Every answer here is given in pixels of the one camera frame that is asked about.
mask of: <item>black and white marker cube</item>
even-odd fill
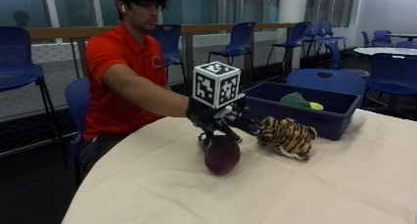
[[[238,93],[239,72],[239,68],[221,62],[194,67],[194,99],[213,109],[231,103]]]

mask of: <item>orange shirt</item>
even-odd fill
[[[161,118],[135,107],[105,86],[101,77],[111,65],[126,65],[158,86],[165,86],[167,82],[158,43],[146,36],[142,46],[123,24],[89,40],[86,56],[90,105],[85,141],[101,133],[127,135]]]

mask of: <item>chair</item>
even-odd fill
[[[251,36],[254,32],[254,22],[235,23],[230,31],[230,41],[222,51],[207,52],[207,63],[210,55],[221,56],[226,58],[226,63],[233,66],[233,58],[242,55],[250,57],[250,68],[254,74],[253,57],[251,57]]]
[[[307,28],[305,29],[303,36],[307,37],[307,39],[302,40],[302,52],[303,52],[303,57],[306,58],[310,54],[311,46],[314,47],[314,50],[317,50],[315,42],[318,42],[318,39],[322,39],[325,37],[322,23],[310,22]],[[305,52],[303,43],[309,43],[307,52]]]
[[[287,49],[293,49],[295,47],[302,46],[302,38],[303,38],[303,33],[305,33],[305,29],[309,26],[309,22],[298,22],[294,25],[294,28],[291,30],[291,34],[289,39],[285,41],[285,43],[279,43],[279,44],[271,44],[270,45],[270,51],[269,51],[269,56],[267,56],[267,61],[266,61],[266,65],[269,64],[269,59],[270,59],[270,55],[271,55],[271,50],[274,47],[282,47],[285,49],[285,53],[283,53],[283,60],[282,63],[285,62],[285,55],[286,55],[286,50]]]
[[[366,91],[366,81],[362,77],[334,69],[294,70],[286,77],[286,85],[361,96],[365,96]]]
[[[370,75],[370,73],[367,73],[362,69],[341,68],[342,67],[342,61],[339,59],[339,51],[338,51],[337,44],[334,42],[326,42],[325,45],[326,45],[326,48],[329,49],[330,69],[337,69],[339,71],[350,72],[350,73],[353,73],[361,77]]]
[[[374,112],[391,111],[404,118],[415,116],[396,107],[399,96],[417,95],[417,57],[394,54],[371,56],[371,75],[365,77],[370,89],[390,95],[387,104],[370,99],[382,105],[380,108],[366,109]]]
[[[375,30],[374,31],[374,39],[371,40],[371,44],[376,46],[388,46],[392,47],[390,44],[390,31],[388,30]]]
[[[346,49],[346,37],[343,36],[333,36],[333,29],[331,29],[331,25],[329,22],[322,22],[323,25],[323,30],[325,30],[325,39],[327,41],[334,41],[337,44],[337,41],[342,41],[342,50]]]
[[[417,41],[399,41],[394,44],[394,48],[417,49]]]
[[[74,159],[75,166],[75,182],[81,184],[79,175],[79,153],[81,144],[83,142],[82,134],[85,132],[86,115],[89,110],[89,80],[86,78],[74,80],[65,89],[65,100],[71,119],[77,127],[75,138],[70,140],[70,153]]]
[[[371,44],[370,43],[370,39],[368,39],[368,34],[366,31],[362,31],[362,36],[363,36],[363,47],[391,47],[391,44],[386,44],[386,43],[375,43]]]
[[[27,145],[21,151],[58,142],[61,144],[65,166],[67,166],[65,145],[62,143],[61,132],[54,119],[55,112],[43,80],[42,68],[41,65],[35,65],[30,59],[29,32],[21,27],[0,26],[0,92],[18,89],[31,83],[38,86],[41,102],[47,119],[46,122],[41,122],[41,124],[47,124],[50,126],[53,136],[46,142]]]
[[[166,78],[167,78],[167,68],[169,66],[181,66],[182,70],[182,81],[185,86],[185,94],[186,94],[186,76],[185,69],[182,63],[182,54],[178,50],[178,42],[181,37],[181,25],[179,24],[158,24],[154,28],[154,31],[149,34],[154,40],[158,42],[165,67],[166,67]]]

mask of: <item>striped plush toy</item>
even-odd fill
[[[262,120],[262,124],[258,142],[273,146],[279,156],[307,160],[311,142],[317,137],[315,129],[295,123],[290,118],[277,120],[270,116]]]

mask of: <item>storage bin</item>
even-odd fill
[[[282,96],[298,92],[309,102],[323,105],[317,111],[302,107],[293,107],[279,103]],[[246,105],[257,120],[271,116],[275,119],[293,118],[297,123],[313,126],[318,137],[338,140],[346,129],[355,108],[359,106],[361,96],[329,92],[323,90],[294,87],[265,82],[243,91]]]

